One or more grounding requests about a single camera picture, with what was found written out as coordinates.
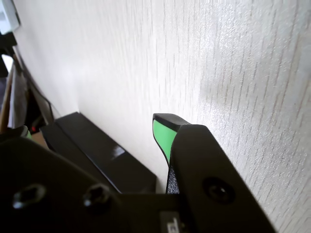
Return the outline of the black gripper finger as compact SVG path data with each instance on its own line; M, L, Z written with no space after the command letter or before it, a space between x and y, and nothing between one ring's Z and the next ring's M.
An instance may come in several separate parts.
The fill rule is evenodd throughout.
M273 233L268 217L204 125L153 115L153 136L195 233Z
M126 232L106 186L21 134L0 136L1 232Z

